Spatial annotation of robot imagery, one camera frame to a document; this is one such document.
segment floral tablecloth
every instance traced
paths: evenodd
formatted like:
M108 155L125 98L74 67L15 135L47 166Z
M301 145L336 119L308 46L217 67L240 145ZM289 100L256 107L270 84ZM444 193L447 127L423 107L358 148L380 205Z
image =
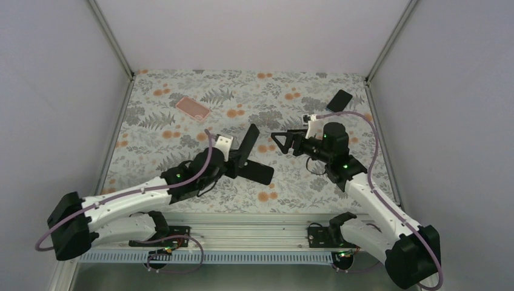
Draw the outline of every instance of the floral tablecloth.
M250 159L275 168L272 184L243 178L221 178L200 198L165 207L170 212L202 213L363 213L360 205L325 176L305 169L306 156L283 155L271 132L303 128L300 116L327 113L326 104L343 89L353 95L347 110L372 119L362 76L303 72L242 72L234 70L141 70L132 90L124 122L110 162L103 193L145 182L208 146L204 129L236 138L238 147L251 123L261 135ZM189 96L211 110L198 122L175 108ZM369 125L355 116L327 119L343 123L350 152L365 166L371 161L374 137ZM320 162L310 170L322 173ZM380 153L375 181L393 198Z

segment phone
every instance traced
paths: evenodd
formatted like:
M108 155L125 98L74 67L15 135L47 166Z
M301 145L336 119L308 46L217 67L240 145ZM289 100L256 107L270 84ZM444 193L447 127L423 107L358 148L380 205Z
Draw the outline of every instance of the phone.
M350 103L352 98L352 94L343 90L339 90L336 96L334 96L334 98L332 98L332 100L327 105L327 109L332 112L341 112L346 108L346 105Z
M188 96L180 99L175 107L198 121L203 121L210 113L209 108L203 106L195 100L192 100Z

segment white wall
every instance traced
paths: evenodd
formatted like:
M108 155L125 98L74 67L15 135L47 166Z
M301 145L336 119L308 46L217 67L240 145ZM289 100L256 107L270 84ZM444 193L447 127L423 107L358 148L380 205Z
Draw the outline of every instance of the white wall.
M372 81L404 204L446 290L512 290L514 1L421 1Z
M408 0L97 0L138 69L368 74Z
M1 1L0 27L0 286L44 290L55 257L34 243L93 190L128 78L84 0Z

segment pink phone case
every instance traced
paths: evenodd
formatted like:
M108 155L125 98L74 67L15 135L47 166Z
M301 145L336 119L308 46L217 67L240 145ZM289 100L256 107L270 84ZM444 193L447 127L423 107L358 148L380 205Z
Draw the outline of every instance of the pink phone case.
M209 108L203 106L195 100L192 100L188 96L180 99L176 105L176 108L198 121L203 121L210 113Z

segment gray floor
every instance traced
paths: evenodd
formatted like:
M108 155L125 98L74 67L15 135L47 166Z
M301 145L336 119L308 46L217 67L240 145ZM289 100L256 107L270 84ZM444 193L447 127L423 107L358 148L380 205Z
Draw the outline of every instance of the gray floor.
M374 264L367 254L356 257L355 269ZM169 265L184 269L189 266ZM335 273L328 266L311 265L204 265L189 275L148 272L142 264L81 264L74 291L142 290L402 290L389 279L383 266L365 274Z

